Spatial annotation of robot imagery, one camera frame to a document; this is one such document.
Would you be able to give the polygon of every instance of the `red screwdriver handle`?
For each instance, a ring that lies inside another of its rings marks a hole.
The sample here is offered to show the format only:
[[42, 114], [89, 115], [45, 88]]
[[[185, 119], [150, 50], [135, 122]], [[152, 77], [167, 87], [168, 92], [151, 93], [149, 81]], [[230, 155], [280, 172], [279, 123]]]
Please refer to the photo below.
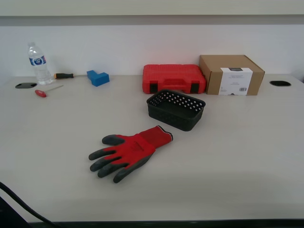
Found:
[[41, 90], [35, 90], [35, 93], [41, 97], [47, 97], [47, 94]]

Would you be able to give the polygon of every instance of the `white wall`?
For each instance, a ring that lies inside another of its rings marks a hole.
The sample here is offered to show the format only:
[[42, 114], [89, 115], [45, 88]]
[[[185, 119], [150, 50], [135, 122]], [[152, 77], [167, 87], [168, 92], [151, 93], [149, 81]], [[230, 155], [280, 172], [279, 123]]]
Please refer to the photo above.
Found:
[[139, 75], [145, 64], [197, 64], [201, 54], [246, 54], [268, 74], [304, 76], [302, 23], [60, 26], [60, 19], [41, 26], [35, 20], [33, 26], [0, 23], [0, 83], [33, 75], [29, 41], [44, 50], [51, 73]]
[[303, 0], [2, 0], [1, 16], [301, 15]]

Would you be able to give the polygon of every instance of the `glove fingers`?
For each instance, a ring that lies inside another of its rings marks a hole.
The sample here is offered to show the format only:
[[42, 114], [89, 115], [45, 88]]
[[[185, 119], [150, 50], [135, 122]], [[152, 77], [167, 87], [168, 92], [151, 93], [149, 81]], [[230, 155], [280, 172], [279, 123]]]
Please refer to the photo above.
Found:
[[114, 177], [113, 181], [114, 183], [120, 182], [123, 178], [125, 178], [127, 175], [129, 175], [134, 170], [142, 167], [149, 159], [151, 158], [151, 155], [148, 157], [145, 157], [138, 161], [136, 164], [132, 165], [130, 168], [120, 170]]
[[92, 172], [95, 172], [95, 171], [101, 169], [102, 167], [106, 166], [110, 162], [113, 162], [113, 161], [118, 160], [118, 159], [120, 159], [120, 157], [116, 157], [116, 158], [113, 158], [113, 159], [101, 158], [98, 161], [96, 161], [93, 165], [91, 165], [90, 170]]
[[107, 164], [104, 166], [100, 171], [98, 171], [98, 177], [105, 177], [109, 175], [110, 173], [122, 168], [126, 167], [128, 164], [127, 163], [122, 163], [122, 164]]
[[124, 139], [117, 137], [116, 134], [111, 134], [102, 139], [103, 144], [117, 146], [124, 143]]
[[95, 160], [97, 158], [115, 153], [115, 150], [111, 150], [111, 147], [106, 148], [106, 149], [107, 149], [106, 151], [105, 151], [105, 149], [101, 149], [101, 150], [98, 150], [98, 151], [95, 151], [95, 152], [91, 153], [89, 155], [89, 160], [92, 161], [92, 160]]

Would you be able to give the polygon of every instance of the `glove cuff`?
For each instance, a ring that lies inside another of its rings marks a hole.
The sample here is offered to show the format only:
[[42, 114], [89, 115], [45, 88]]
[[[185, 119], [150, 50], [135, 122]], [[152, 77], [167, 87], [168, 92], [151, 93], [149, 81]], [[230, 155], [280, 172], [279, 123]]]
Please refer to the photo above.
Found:
[[155, 148], [161, 147], [173, 140], [172, 134], [165, 131], [159, 125], [144, 132], [140, 132], [139, 135]]

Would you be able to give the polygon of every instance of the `white label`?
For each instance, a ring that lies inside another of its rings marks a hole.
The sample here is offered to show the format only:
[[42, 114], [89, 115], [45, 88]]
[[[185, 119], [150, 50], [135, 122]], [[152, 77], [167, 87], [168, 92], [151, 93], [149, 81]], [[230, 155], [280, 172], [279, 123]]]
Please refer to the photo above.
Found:
[[252, 77], [249, 68], [221, 68], [223, 71], [218, 95], [247, 95]]

